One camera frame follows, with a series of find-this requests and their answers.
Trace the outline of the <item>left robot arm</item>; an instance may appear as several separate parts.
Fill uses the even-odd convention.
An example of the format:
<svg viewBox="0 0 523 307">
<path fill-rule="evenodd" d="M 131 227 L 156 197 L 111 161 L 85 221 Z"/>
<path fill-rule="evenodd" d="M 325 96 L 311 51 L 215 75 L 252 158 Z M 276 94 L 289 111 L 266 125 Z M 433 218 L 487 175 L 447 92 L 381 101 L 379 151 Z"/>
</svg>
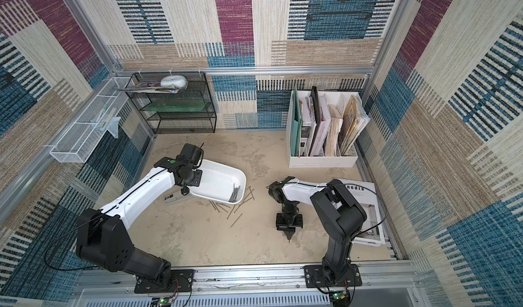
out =
<svg viewBox="0 0 523 307">
<path fill-rule="evenodd" d="M 78 218 L 76 254 L 109 272 L 134 275 L 141 285 L 167 292 L 174 287 L 170 262 L 136 248 L 128 230 L 158 197 L 175 186 L 188 194 L 202 178 L 203 150 L 186 143 L 176 158 L 164 157 L 133 187 L 98 210 Z"/>
</svg>

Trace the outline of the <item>white plastic storage box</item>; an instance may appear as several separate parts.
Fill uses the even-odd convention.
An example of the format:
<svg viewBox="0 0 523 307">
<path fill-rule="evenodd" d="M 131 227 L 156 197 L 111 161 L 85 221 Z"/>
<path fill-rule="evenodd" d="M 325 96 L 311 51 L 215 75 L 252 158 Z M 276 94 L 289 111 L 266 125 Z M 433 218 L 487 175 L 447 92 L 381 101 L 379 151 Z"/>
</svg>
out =
<svg viewBox="0 0 523 307">
<path fill-rule="evenodd" d="M 206 159 L 202 161 L 200 169 L 203 170 L 200 185 L 189 188 L 192 195 L 228 205 L 236 205 L 243 200 L 247 183 L 243 171 Z M 236 203 L 229 203 L 233 186 L 240 186 L 241 194 Z"/>
</svg>

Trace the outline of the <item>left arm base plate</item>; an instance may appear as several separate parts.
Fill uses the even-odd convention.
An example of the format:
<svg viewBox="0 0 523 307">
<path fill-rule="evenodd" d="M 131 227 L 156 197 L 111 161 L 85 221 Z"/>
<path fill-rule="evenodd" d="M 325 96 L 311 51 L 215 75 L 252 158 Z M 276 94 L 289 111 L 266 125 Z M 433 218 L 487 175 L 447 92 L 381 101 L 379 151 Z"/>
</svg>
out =
<svg viewBox="0 0 523 307">
<path fill-rule="evenodd" d="M 156 279 L 137 277 L 134 293 L 189 293 L 192 290 L 192 280 L 195 270 L 193 269 L 171 269 L 164 272 Z"/>
</svg>

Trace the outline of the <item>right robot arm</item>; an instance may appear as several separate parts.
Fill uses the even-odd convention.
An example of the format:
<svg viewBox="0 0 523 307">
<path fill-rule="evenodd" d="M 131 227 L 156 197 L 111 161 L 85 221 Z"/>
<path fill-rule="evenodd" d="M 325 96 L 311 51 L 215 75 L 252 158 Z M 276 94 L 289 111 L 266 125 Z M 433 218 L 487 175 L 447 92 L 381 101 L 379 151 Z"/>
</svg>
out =
<svg viewBox="0 0 523 307">
<path fill-rule="evenodd" d="M 303 228 L 298 204 L 314 207 L 328 234 L 328 249 L 320 266 L 304 268 L 306 286 L 317 288 L 359 287 L 362 285 L 358 266 L 351 263 L 350 252 L 354 238 L 360 234 L 367 214 L 350 193 L 346 184 L 332 180 L 326 184 L 300 182 L 295 177 L 268 186 L 268 194 L 281 204 L 276 215 L 276 229 L 291 239 Z"/>
</svg>

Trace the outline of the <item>white Inedia magazine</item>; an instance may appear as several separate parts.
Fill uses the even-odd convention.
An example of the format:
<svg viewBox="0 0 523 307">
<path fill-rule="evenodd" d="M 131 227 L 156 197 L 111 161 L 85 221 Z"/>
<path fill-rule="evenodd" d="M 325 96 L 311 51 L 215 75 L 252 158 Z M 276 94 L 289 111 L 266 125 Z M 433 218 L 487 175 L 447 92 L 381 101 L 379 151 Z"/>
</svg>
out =
<svg viewBox="0 0 523 307">
<path fill-rule="evenodd" d="M 379 225 L 378 227 L 370 229 L 382 221 L 382 216 L 384 215 L 379 208 L 378 197 L 375 194 L 375 185 L 372 182 L 361 182 L 355 180 L 340 179 L 340 181 L 346 185 L 349 192 L 363 207 L 367 215 L 367 219 L 361 229 L 361 231 L 366 231 L 355 237 L 353 243 L 366 244 L 369 246 L 384 245 L 385 237 L 383 226 Z"/>
</svg>

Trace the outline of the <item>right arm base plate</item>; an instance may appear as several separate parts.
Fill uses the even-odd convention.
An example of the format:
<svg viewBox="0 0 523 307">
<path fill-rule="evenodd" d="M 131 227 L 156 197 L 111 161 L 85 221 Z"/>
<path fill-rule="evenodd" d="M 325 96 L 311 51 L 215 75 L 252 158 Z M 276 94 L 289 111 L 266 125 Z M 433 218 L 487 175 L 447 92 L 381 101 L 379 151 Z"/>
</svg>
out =
<svg viewBox="0 0 523 307">
<path fill-rule="evenodd" d="M 361 287 L 362 279 L 359 267 L 352 263 L 340 274 L 321 265 L 303 267 L 307 288 Z"/>
</svg>

